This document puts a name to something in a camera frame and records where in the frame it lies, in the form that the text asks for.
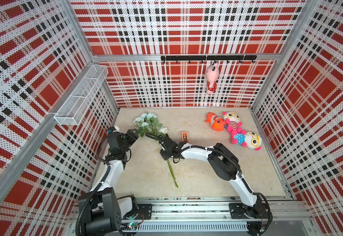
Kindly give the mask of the white rose bouquet green stems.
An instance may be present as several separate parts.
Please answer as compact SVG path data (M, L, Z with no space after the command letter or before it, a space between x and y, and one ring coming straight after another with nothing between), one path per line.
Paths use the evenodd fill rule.
M135 118L134 124L137 127L137 133L141 137L146 136L156 141L160 140L169 132L169 129L159 122L154 113L147 111Z

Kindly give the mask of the orange tape dispenser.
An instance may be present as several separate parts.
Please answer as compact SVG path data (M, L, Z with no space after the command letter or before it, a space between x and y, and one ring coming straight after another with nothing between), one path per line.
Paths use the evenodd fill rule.
M182 131L181 132L181 138L182 138L183 142L188 143L189 142L188 132L187 131Z

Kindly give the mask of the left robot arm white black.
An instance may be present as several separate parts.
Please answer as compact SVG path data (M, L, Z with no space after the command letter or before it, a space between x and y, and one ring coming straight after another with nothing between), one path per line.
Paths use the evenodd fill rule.
M117 126L108 130L106 137L100 142L97 151L103 143L107 143L108 154L98 160L104 164L104 172L100 181L87 193L79 198L79 215L75 225L77 236L105 236L121 230L123 216L136 216L139 212L136 198L128 195L117 198L114 189L128 160L130 147L139 138L136 129L121 133Z

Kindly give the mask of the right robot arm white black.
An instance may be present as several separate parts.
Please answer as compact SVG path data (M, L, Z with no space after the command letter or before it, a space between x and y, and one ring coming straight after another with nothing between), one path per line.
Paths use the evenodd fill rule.
M155 140L161 146L160 154L164 160L194 159L209 163L215 174L222 180L228 181L234 188L246 217L272 221L273 216L267 199L263 194L251 189L243 176L238 158L223 144L202 147L186 142L176 143L168 135L157 136Z

